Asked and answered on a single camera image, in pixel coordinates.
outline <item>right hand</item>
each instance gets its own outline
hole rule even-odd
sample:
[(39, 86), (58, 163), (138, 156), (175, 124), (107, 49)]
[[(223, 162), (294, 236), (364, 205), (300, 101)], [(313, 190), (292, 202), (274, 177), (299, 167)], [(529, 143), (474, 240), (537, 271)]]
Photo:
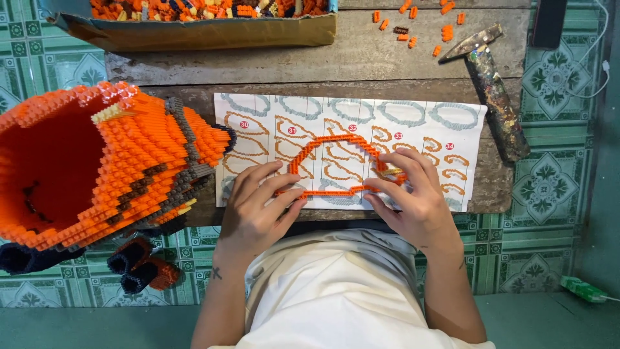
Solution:
[(381, 154), (379, 160), (404, 170), (413, 192), (408, 193), (397, 184), (383, 179), (367, 178), (365, 184), (387, 194), (402, 209), (402, 212), (396, 213), (378, 196), (364, 195), (375, 212), (393, 231), (424, 252), (429, 260), (462, 262), (463, 241), (443, 198), (439, 175), (433, 163), (419, 152), (406, 148)]

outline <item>left hand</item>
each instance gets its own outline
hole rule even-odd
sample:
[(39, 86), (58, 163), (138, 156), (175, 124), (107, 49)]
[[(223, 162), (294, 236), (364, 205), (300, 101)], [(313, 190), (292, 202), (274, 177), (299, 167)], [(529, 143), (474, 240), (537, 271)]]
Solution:
[[(234, 258), (249, 265), (281, 239), (297, 219), (301, 208), (308, 202), (306, 199), (295, 201), (302, 195), (303, 189), (291, 189), (265, 206), (276, 190), (301, 179), (298, 174), (287, 173), (269, 178), (259, 185), (260, 180), (281, 167), (281, 161), (274, 161), (248, 167), (237, 176), (216, 247), (216, 253), (222, 253), (220, 257)], [(281, 216), (292, 202), (288, 212)]]

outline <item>charging cable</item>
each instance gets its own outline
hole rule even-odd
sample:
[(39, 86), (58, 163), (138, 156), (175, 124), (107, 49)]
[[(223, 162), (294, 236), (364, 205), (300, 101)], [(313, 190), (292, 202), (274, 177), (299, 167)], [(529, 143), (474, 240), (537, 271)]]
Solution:
[[(605, 26), (603, 27), (603, 32), (601, 33), (601, 35), (599, 35), (599, 37), (596, 39), (596, 41), (594, 41), (592, 46), (585, 52), (585, 54), (583, 55), (582, 59), (579, 60), (579, 62), (577, 62), (577, 64), (575, 66), (573, 66), (573, 68), (570, 70), (569, 76), (572, 75), (572, 73), (575, 71), (576, 67), (581, 65), (581, 62), (583, 62), (583, 60), (588, 56), (590, 51), (592, 51), (592, 49), (595, 48), (598, 45), (598, 42), (601, 41), (601, 39), (605, 35), (605, 32), (607, 31), (607, 25), (609, 24), (609, 12), (600, 3), (599, 0), (594, 0), (594, 2), (597, 3), (597, 5), (599, 5), (599, 7), (605, 12)], [(598, 89), (598, 91), (595, 94), (591, 94), (589, 96), (582, 96), (580, 94), (573, 93), (569, 89), (569, 82), (568, 81), (566, 81), (566, 92), (568, 92), (569, 94), (571, 94), (571, 95), (573, 95), (575, 97), (581, 97), (581, 98), (592, 98), (592, 97), (595, 97), (597, 94), (599, 94), (605, 88), (605, 86), (607, 86), (607, 84), (609, 82), (609, 62), (608, 61), (603, 61), (603, 71), (605, 72), (605, 75), (607, 76), (607, 80), (605, 80), (605, 84), (603, 84), (601, 86), (601, 88)]]

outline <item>paint-stained handle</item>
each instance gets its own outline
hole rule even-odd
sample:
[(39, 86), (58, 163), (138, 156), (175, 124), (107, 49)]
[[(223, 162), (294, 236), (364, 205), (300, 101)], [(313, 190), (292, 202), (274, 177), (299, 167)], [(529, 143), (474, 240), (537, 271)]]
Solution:
[(467, 55), (467, 68), (480, 98), (489, 107), (487, 120), (502, 158), (514, 162), (528, 156), (528, 141), (487, 45)]

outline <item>finger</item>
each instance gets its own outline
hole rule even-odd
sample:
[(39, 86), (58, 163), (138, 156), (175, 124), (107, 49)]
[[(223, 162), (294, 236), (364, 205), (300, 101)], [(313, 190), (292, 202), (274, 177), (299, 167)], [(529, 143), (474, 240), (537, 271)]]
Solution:
[(292, 173), (281, 174), (280, 176), (269, 178), (268, 180), (264, 181), (263, 184), (261, 184), (260, 187), (247, 198), (246, 202), (251, 201), (252, 203), (260, 205), (262, 207), (265, 205), (265, 202), (267, 202), (267, 200), (271, 199), (273, 193), (276, 190), (286, 186), (287, 184), (297, 183), (300, 180), (300, 175)]
[(234, 200), (234, 198), (239, 194), (239, 190), (241, 188), (241, 183), (243, 183), (243, 180), (248, 177), (250, 175), (250, 173), (252, 173), (254, 170), (256, 170), (259, 167), (259, 165), (256, 166), (250, 166), (248, 168), (246, 168), (245, 170), (243, 170), (241, 173), (239, 173), (239, 175), (234, 179), (234, 183), (233, 183), (233, 189), (231, 191), (231, 197), (228, 199), (229, 202), (232, 202)]
[(235, 200), (239, 203), (244, 202), (259, 187), (261, 180), (265, 179), (270, 173), (282, 167), (282, 161), (272, 161), (259, 165), (251, 171), (241, 182), (239, 192)]
[(307, 199), (300, 199), (295, 201), (291, 207), (289, 207), (288, 212), (283, 215), (275, 224), (273, 225), (273, 233), (278, 237), (282, 238), (288, 229), (293, 225), (297, 217), (299, 217), (299, 213), (301, 209), (308, 203)]
[(407, 179), (414, 188), (414, 195), (435, 191), (419, 162), (398, 153), (381, 154), (379, 160), (396, 165), (407, 173)]
[(284, 209), (286, 209), (291, 202), (295, 201), (295, 199), (300, 197), (303, 193), (303, 189), (292, 189), (286, 191), (278, 195), (278, 197), (276, 197), (275, 200), (273, 200), (269, 205), (265, 206), (265, 209), (261, 212), (261, 214), (265, 217), (265, 219), (275, 221), (282, 214)]
[(441, 190), (439, 187), (439, 174), (437, 173), (437, 167), (435, 167), (435, 165), (433, 165), (433, 163), (429, 159), (427, 159), (424, 155), (420, 154), (418, 151), (408, 148), (397, 148), (396, 153), (417, 161), (420, 166), (422, 166), (424, 173), (426, 173), (430, 184), (432, 184), (438, 190)]
[(373, 209), (377, 214), (387, 223), (387, 225), (393, 229), (396, 226), (398, 221), (400, 221), (400, 216), (385, 205), (385, 202), (381, 200), (377, 195), (366, 194), (364, 195), (364, 199), (366, 199), (373, 206)]
[(364, 180), (364, 184), (377, 188), (386, 193), (387, 196), (391, 197), (392, 200), (394, 200), (394, 202), (396, 202), (396, 204), (403, 209), (403, 211), (405, 211), (406, 207), (411, 207), (412, 201), (415, 200), (413, 196), (409, 195), (409, 193), (399, 187), (396, 183), (392, 183), (384, 179), (366, 178), (366, 180)]

